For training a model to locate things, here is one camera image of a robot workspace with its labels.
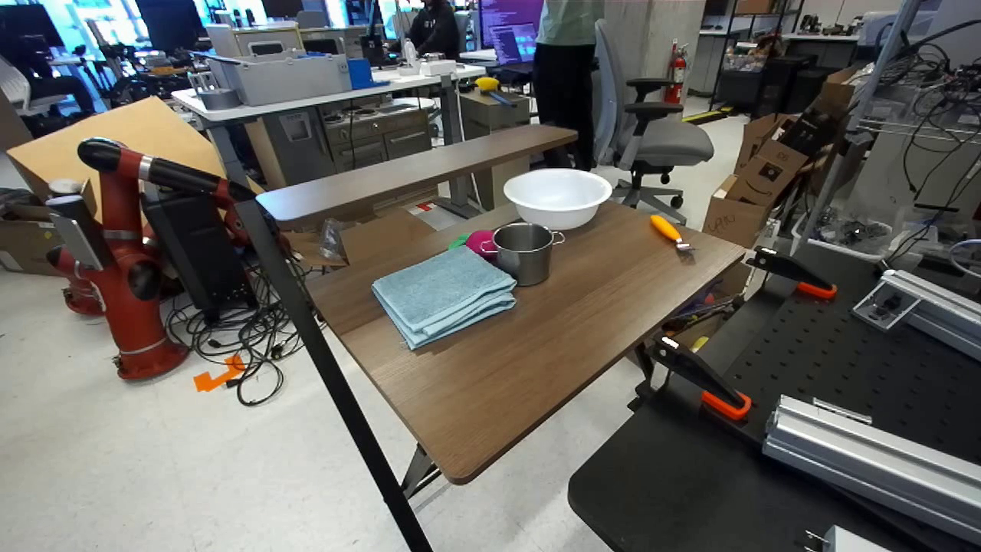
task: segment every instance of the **orange screwdriver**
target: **orange screwdriver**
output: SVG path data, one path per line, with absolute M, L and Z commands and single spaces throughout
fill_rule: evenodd
M 677 229 L 666 214 L 650 214 L 650 228 L 653 228 L 660 237 L 670 240 L 677 250 L 692 250 L 692 245 L 684 242 L 681 229 Z

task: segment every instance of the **screwdriver handle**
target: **screwdriver handle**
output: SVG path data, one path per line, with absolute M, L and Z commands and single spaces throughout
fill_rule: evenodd
M 673 228 L 666 214 L 650 214 L 650 228 L 653 228 L 656 233 L 661 233 L 666 240 L 681 242 L 677 228 Z

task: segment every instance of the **black table surface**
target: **black table surface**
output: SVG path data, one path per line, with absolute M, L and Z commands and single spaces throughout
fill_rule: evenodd
M 808 247 L 808 266 L 840 284 L 835 305 L 756 295 L 705 359 L 756 399 L 730 430 L 670 399 L 643 402 L 569 478 L 573 513 L 614 549 L 802 549 L 807 530 L 848 529 L 888 549 L 970 549 L 902 514 L 792 473 L 759 454 L 778 396 L 824 399 L 872 414 L 879 430 L 981 463 L 981 364 L 913 330 L 857 322 L 872 265 Z

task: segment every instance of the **blue towel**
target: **blue towel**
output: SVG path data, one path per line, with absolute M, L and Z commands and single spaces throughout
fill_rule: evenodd
M 515 307 L 515 278 L 471 247 L 450 247 L 372 284 L 409 350 Z

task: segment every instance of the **metal cup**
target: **metal cup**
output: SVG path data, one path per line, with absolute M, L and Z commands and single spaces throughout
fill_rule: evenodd
M 543 224 L 506 224 L 494 233 L 497 266 L 512 274 L 519 288 L 550 278 L 554 233 Z

